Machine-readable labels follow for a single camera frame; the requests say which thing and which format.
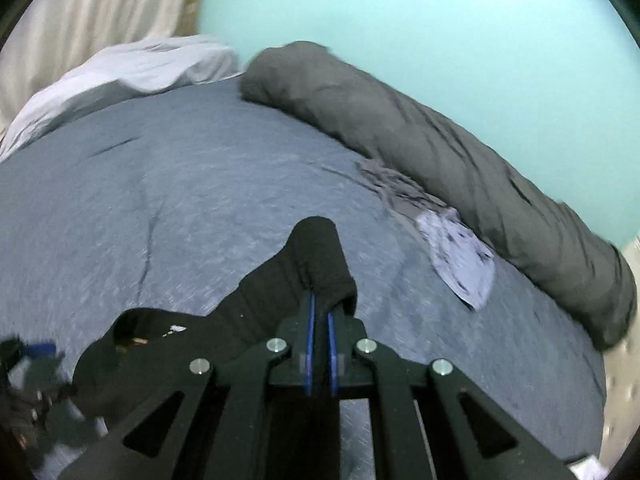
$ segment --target gray fabric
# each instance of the gray fabric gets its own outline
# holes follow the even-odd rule
[[[449,288],[474,309],[482,308],[494,283],[491,249],[460,222],[455,209],[409,177],[378,160],[361,160],[356,166],[410,234],[427,241],[420,245],[428,250],[433,268]]]
[[[405,358],[451,359],[558,456],[597,454],[604,367],[582,327],[500,258],[487,306],[470,312],[356,183],[358,160],[312,127],[241,101],[237,80],[62,126],[0,164],[0,336],[55,339],[68,375],[125,309],[210,312],[300,219],[326,216],[370,336]],[[44,367],[15,379],[33,386]],[[362,403],[344,409],[344,478],[372,478],[365,413]],[[63,410],[51,423],[57,444],[44,444],[38,473],[47,480],[94,426]]]
[[[419,184],[402,173],[385,168],[378,160],[360,160],[356,167],[389,208],[412,222],[423,211],[440,213],[447,209],[447,204],[438,197],[426,193]]]
[[[415,219],[428,241],[433,268],[449,288],[474,309],[484,307],[494,284],[495,262],[491,249],[460,222],[458,212],[425,211]]]
[[[241,91],[381,160],[457,209],[482,241],[581,322],[597,348],[625,335],[636,284],[620,252],[450,119],[305,41],[258,54]]]

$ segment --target white curtain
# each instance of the white curtain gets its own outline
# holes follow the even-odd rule
[[[34,0],[0,51],[0,142],[28,99],[106,46],[172,36],[184,0]]]

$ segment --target rolled comforter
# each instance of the rolled comforter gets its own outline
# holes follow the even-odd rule
[[[241,92],[381,160],[455,207],[476,235],[578,320],[596,348],[625,335],[636,284],[620,252],[450,119],[303,41],[258,54]]]

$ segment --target blue clip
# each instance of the blue clip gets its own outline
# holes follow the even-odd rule
[[[305,360],[305,395],[311,395],[314,366],[314,328],[316,326],[316,295],[311,293],[309,303],[309,326],[306,334],[306,360]]]
[[[52,357],[56,355],[56,345],[55,343],[50,341],[32,345],[25,345],[22,349],[22,354],[25,357],[31,359],[37,359],[39,357]]]
[[[329,365],[331,367],[331,394],[338,394],[338,352],[335,347],[334,313],[329,312]]]

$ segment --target blue bedsheet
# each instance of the blue bedsheet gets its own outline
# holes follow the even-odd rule
[[[0,337],[55,339],[66,352],[59,374],[70,375],[125,309],[205,314],[300,219],[321,215],[337,225],[370,336],[405,358],[450,359],[556,455],[597,454],[604,367],[584,330],[500,258],[487,305],[470,311],[357,182],[357,160],[242,102],[236,80],[62,126],[0,164]],[[54,378],[34,363],[14,379]],[[365,409],[343,409],[343,478],[372,478]],[[52,414],[46,459],[33,458],[39,478],[96,439],[92,421],[66,412]]]

